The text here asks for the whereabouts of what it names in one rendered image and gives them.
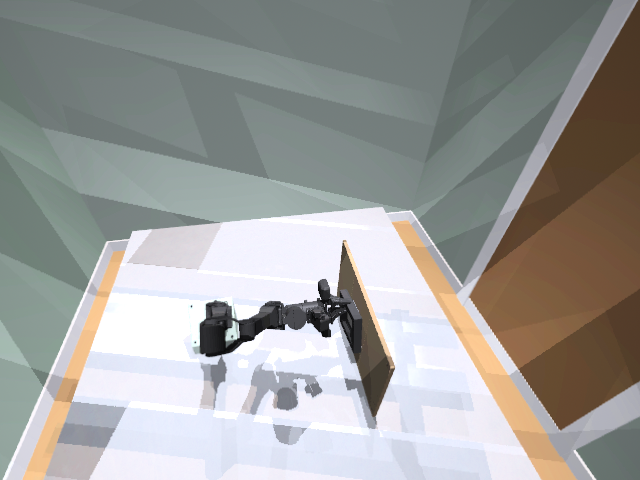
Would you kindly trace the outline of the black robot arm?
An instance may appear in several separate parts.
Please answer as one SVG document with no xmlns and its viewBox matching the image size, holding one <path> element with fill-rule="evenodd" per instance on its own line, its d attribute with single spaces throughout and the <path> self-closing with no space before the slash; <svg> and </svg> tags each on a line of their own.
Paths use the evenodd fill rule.
<svg viewBox="0 0 640 480">
<path fill-rule="evenodd" d="M 299 330 L 306 324 L 313 324 L 320 333 L 329 329 L 329 316 L 325 314 L 322 305 L 307 310 L 310 319 L 303 311 L 302 304 L 284 306 L 281 301 L 268 301 L 259 309 L 259 313 L 248 318 L 237 320 L 232 318 L 232 305 L 227 301 L 205 303 L 206 319 L 199 323 L 200 353 L 207 357 L 214 357 L 232 353 L 244 342 L 255 340 L 255 337 L 265 329 L 285 330 L 285 325 Z M 309 311 L 309 312 L 308 312 Z M 226 347 L 226 332 L 232 328 L 233 321 L 239 323 L 239 338 Z"/>
</svg>

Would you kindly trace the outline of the black picture frame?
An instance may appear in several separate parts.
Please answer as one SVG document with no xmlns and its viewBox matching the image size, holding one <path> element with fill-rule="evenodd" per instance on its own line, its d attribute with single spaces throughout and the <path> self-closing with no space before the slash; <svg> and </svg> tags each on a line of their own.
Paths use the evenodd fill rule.
<svg viewBox="0 0 640 480">
<path fill-rule="evenodd" d="M 350 304 L 340 305 L 340 307 L 346 307 L 347 312 L 340 315 L 340 323 L 354 353 L 361 352 L 362 342 L 362 317 L 355 305 L 353 299 L 348 293 L 347 289 L 340 290 L 340 298 L 350 300 Z"/>
</svg>

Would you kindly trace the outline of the brown flat board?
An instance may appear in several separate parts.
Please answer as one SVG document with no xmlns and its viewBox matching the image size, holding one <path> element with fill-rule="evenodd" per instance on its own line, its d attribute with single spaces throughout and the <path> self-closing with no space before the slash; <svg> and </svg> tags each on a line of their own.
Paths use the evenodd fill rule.
<svg viewBox="0 0 640 480">
<path fill-rule="evenodd" d="M 354 353 L 372 417 L 376 417 L 395 364 L 346 240 L 342 242 L 337 297 L 347 289 L 362 317 L 361 352 Z"/>
</svg>

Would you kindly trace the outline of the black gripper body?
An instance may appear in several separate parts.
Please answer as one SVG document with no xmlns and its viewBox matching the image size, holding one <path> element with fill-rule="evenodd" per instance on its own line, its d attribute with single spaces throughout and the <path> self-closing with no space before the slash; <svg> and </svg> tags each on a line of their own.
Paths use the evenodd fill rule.
<svg viewBox="0 0 640 480">
<path fill-rule="evenodd" d="M 327 305 L 331 305 L 330 286 L 327 282 L 327 279 L 321 279 L 318 281 L 318 292 L 321 297 L 321 300 L 320 298 L 317 298 L 317 301 L 310 301 L 310 302 L 308 302 L 307 300 L 304 300 L 304 302 L 301 303 L 303 311 L 308 320 L 310 319 L 310 314 L 307 314 L 307 310 L 315 306 L 322 305 L 323 309 L 325 310 L 325 314 L 329 316 L 329 319 L 330 319 L 329 324 L 331 324 L 331 315 L 329 311 L 327 311 Z M 325 337 L 325 338 L 331 337 L 331 329 L 321 332 L 321 335 L 322 337 Z"/>
</svg>

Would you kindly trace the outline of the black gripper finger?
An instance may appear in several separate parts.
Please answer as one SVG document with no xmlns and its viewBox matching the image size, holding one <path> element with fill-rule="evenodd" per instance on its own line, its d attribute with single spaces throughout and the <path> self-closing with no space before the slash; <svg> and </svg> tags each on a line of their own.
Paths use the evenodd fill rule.
<svg viewBox="0 0 640 480">
<path fill-rule="evenodd" d="M 335 306 L 350 304 L 351 301 L 347 299 L 343 299 L 337 296 L 330 294 L 331 299 L 331 308 L 333 309 Z"/>
<path fill-rule="evenodd" d="M 331 315 L 331 324 L 333 325 L 333 322 L 335 321 L 335 319 L 337 317 L 339 317 L 340 315 L 344 314 L 347 312 L 346 307 L 334 307 L 333 309 L 331 307 L 328 307 L 328 311 Z"/>
</svg>

